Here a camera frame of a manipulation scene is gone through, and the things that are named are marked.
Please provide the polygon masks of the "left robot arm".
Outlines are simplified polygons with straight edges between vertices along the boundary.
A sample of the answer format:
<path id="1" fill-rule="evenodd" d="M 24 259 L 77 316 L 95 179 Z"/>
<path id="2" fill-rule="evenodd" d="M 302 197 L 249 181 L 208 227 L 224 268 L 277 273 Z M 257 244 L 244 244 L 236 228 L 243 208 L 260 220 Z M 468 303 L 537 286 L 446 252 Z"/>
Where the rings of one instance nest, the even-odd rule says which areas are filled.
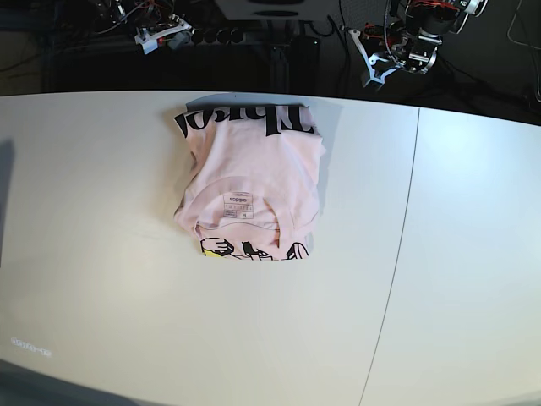
<path id="1" fill-rule="evenodd" d="M 447 34 L 459 34 L 469 18 L 480 16 L 486 1 L 412 0 L 398 14 L 401 3 L 385 4 L 384 23 L 367 23 L 348 34 L 365 63 L 364 88 L 380 89 L 395 72 L 427 74 L 435 65 L 438 48 Z"/>

